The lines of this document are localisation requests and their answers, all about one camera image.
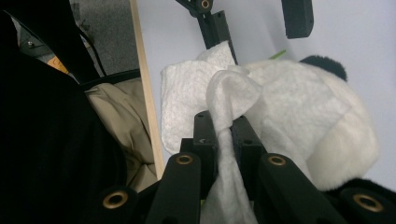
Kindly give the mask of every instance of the white towel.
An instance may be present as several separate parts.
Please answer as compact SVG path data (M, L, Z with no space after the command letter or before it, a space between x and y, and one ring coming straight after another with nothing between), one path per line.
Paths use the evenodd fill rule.
M232 63L227 43L163 72L163 144L177 153L193 117L209 110L219 141L219 176L201 223L257 223L233 154L229 128L246 115L270 152L291 158L319 189L362 176L378 145L359 97L322 69L290 61Z

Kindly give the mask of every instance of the panda ear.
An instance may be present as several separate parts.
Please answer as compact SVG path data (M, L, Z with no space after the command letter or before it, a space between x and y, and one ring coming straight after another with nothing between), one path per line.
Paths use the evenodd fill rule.
M300 63L307 63L317 66L323 70L335 74L344 81L347 81L347 72L344 66L341 65L339 62L336 62L335 60L330 59L328 57L313 55L302 59Z

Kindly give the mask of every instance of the gray floor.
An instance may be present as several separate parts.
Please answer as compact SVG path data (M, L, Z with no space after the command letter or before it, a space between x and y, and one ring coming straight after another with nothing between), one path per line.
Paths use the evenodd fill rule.
M70 4L108 75L139 68L129 0L70 0ZM88 48L88 52L101 74L92 48ZM37 59L46 63L53 56L49 53Z

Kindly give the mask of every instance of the white backdrop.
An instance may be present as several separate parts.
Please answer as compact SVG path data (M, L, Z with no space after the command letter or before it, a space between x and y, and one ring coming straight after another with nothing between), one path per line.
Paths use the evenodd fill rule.
M198 22L176 0L138 0L138 10L161 127L161 70L194 59L205 44ZM296 61L318 54L346 68L349 85L372 114L381 157L366 176L396 190L396 1L313 0L314 30L288 40L280 0L214 0L225 10L239 63L267 59L285 49ZM167 161L169 155L163 152Z

